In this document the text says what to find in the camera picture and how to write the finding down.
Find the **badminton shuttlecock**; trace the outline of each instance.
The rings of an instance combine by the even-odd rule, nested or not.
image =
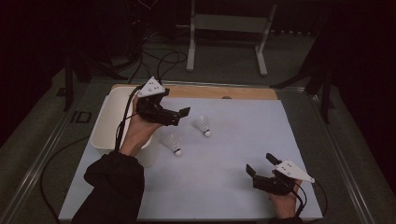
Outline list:
[[[201,130],[205,137],[209,137],[212,133],[209,130],[209,120],[206,115],[200,116],[193,122],[194,126]]]
[[[175,156],[181,156],[181,150],[180,150],[180,142],[178,141],[178,138],[174,134],[169,134],[167,135],[163,140],[162,143],[169,147],[175,154]]]

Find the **cable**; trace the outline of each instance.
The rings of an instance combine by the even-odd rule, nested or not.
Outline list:
[[[141,90],[142,88],[143,88],[143,86],[138,86],[138,87],[134,88],[132,93],[129,95],[128,102],[126,103],[126,106],[125,106],[125,111],[124,111],[122,121],[120,122],[120,125],[116,131],[116,145],[114,146],[115,151],[120,151],[121,140],[122,140],[123,131],[125,128],[125,121],[127,120],[129,107],[131,106],[131,102],[132,102],[132,99],[134,98],[134,94],[138,90]]]
[[[326,215],[326,213],[327,213],[327,209],[328,209],[328,206],[329,206],[329,201],[328,201],[328,199],[327,199],[327,195],[326,195],[326,192],[325,192],[324,188],[320,185],[320,183],[318,182],[317,179],[315,180],[315,183],[318,184],[319,188],[320,188],[320,189],[322,190],[322,192],[323,192],[323,196],[324,196],[324,200],[325,200],[325,207],[324,207],[324,210],[323,210],[323,212],[322,212],[322,216],[324,217],[324,216]],[[314,222],[317,222],[317,221],[319,221],[319,220],[320,220],[320,219],[315,219],[315,220],[312,220],[312,221],[309,221],[309,222],[305,222],[305,224],[314,223]]]
[[[141,0],[138,0],[138,2],[139,2],[140,4],[142,4],[142,6],[148,8],[149,10],[151,10],[151,9],[154,7],[154,5],[158,2],[158,0],[155,0],[155,1],[151,4],[150,7],[149,7],[148,5],[146,5],[146,4],[144,4]]]
[[[150,54],[150,53],[148,53],[148,52],[142,50],[143,53],[147,54],[148,56],[150,56],[150,57],[152,57],[152,58],[155,58],[155,59],[158,59],[158,60],[159,60],[159,63],[158,63],[158,65],[157,65],[157,79],[158,79],[158,82],[159,82],[160,84],[162,84],[163,76],[164,76],[166,73],[168,73],[168,72],[169,72],[172,68],[174,68],[178,63],[183,63],[183,62],[185,62],[185,61],[187,60],[187,54],[185,54],[185,53],[183,53],[183,52],[178,52],[178,51],[175,51],[175,50],[172,50],[172,49],[167,49],[167,50],[171,50],[171,52],[166,53],[166,54],[163,55],[161,58],[158,58],[158,57],[156,57],[156,56],[154,56],[154,55],[152,55],[152,54]],[[171,55],[173,55],[173,54],[176,54],[177,60],[175,60],[175,61],[166,61],[166,60],[165,60],[165,58],[167,58],[167,57],[169,57],[169,56],[171,56]],[[171,65],[170,68],[168,68],[165,72],[163,72],[163,73],[160,75],[160,68],[161,68],[161,64],[162,64],[162,63],[170,63],[170,64],[172,64],[172,65]]]
[[[136,67],[136,69],[134,70],[134,72],[132,73],[132,75],[129,77],[128,79],[128,84],[131,84],[132,79],[134,78],[134,76],[136,76],[137,72],[140,69],[140,66],[142,65],[142,54],[140,53],[140,57],[139,57],[139,65]]]
[[[149,65],[144,63],[143,60],[142,60],[142,64],[143,64],[144,68],[146,69],[146,72],[148,74],[148,78],[151,78],[151,75],[149,74]]]
[[[44,187],[43,187],[44,173],[46,172],[47,167],[49,166],[50,162],[51,162],[60,152],[64,151],[64,150],[67,149],[68,147],[71,147],[71,146],[73,146],[74,144],[79,143],[79,142],[81,142],[81,141],[83,141],[83,140],[85,140],[85,139],[88,139],[88,138],[89,138],[89,136],[85,136],[85,137],[83,137],[83,138],[78,139],[77,141],[74,141],[74,142],[72,142],[72,143],[70,143],[70,144],[67,144],[67,145],[64,146],[64,147],[61,147],[58,151],[56,151],[54,154],[52,154],[52,156],[49,158],[49,160],[47,161],[46,165],[44,166],[43,171],[41,172],[40,179],[39,179],[40,193],[41,193],[41,196],[43,197],[43,200],[44,200],[46,206],[48,207],[48,209],[50,210],[50,212],[51,212],[53,218],[55,219],[55,222],[58,223],[58,224],[60,224],[61,221],[58,219],[58,215],[56,214],[55,210],[53,209],[52,205],[50,204],[50,202],[49,202],[49,200],[47,199],[47,196],[46,196],[46,194],[45,194],[45,192],[44,192]]]
[[[296,198],[299,200],[300,205],[299,205],[299,207],[297,208],[297,211],[296,211],[296,216],[299,217],[301,212],[303,212],[303,210],[304,210],[304,208],[306,206],[306,203],[308,201],[306,199],[305,190],[303,188],[301,188],[300,185],[298,185],[297,183],[294,182],[294,186],[298,186],[299,189],[301,189],[301,191],[303,192],[303,194],[305,196],[305,202],[303,203],[303,199],[301,199],[300,195],[298,195],[298,193],[294,190],[294,186],[293,187],[289,186],[282,178],[276,177],[276,179],[279,180],[280,182],[282,182],[290,190],[290,192],[292,194],[294,194],[294,196],[296,196]]]

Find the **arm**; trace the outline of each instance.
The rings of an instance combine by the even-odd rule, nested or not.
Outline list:
[[[135,223],[145,188],[144,169],[134,157],[161,124],[131,117],[120,152],[112,151],[88,167],[93,190],[72,223]]]
[[[297,192],[301,185],[301,180],[296,180],[294,191]],[[296,216],[296,196],[293,193],[288,195],[275,195],[270,193],[270,200],[273,202],[276,217],[271,218],[268,224],[302,224],[303,221]]]

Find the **white container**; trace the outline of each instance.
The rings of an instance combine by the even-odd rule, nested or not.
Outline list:
[[[134,90],[134,87],[117,87],[113,89],[107,96],[98,119],[92,132],[91,143],[99,151],[101,155],[108,154],[114,150],[116,145],[116,131],[122,121],[125,106],[128,102],[129,95]],[[132,105],[129,108],[128,116],[132,114]],[[125,121],[125,128],[123,132],[123,139],[128,130],[130,120]],[[143,145],[136,158],[144,167],[150,167],[157,158],[157,150],[159,139],[161,135],[161,128],[159,128],[150,137],[145,145]]]

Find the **metal frame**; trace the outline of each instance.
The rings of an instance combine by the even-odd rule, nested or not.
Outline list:
[[[260,75],[267,76],[267,68],[265,65],[262,51],[272,21],[276,12],[276,5],[271,6],[270,13],[267,18],[253,18],[253,17],[236,17],[236,16],[222,16],[222,15],[206,15],[195,13],[195,0],[191,0],[191,25],[190,25],[190,46],[187,59],[187,71],[194,70],[195,61],[195,30],[221,30],[221,31],[239,31],[262,34],[262,42],[255,47],[257,62],[259,64]]]
[[[76,94],[76,100],[71,103],[69,110],[62,115],[54,127],[53,132],[49,136],[46,145],[43,146],[40,153],[35,158],[34,163],[26,172],[7,208],[4,210],[2,216],[0,216],[0,224],[13,223],[19,212],[22,210],[22,207],[35,187],[37,180],[40,178],[46,162],[50,159],[52,153],[57,147],[59,139],[64,132],[64,127],[69,122],[70,118],[72,118],[73,111],[77,108],[79,101],[82,99],[88,88],[87,84],[80,84],[79,86],[80,87]]]
[[[329,140],[329,144],[331,145],[332,149],[331,153],[335,159],[335,164],[337,165],[340,175],[344,180],[346,189],[350,196],[350,200],[355,206],[361,223],[375,224],[376,222],[374,220],[373,214],[370,212],[370,208],[368,207],[367,202],[363,197],[361,188],[359,188],[359,184],[356,182],[352,171],[349,169],[347,160],[343,154],[343,150],[338,145],[331,126],[328,123],[325,123],[325,121],[321,117],[319,98],[316,95],[313,97],[307,97],[310,104],[314,108],[313,110],[316,113],[318,124],[321,125],[321,129],[323,130],[324,134],[326,134],[326,139]]]

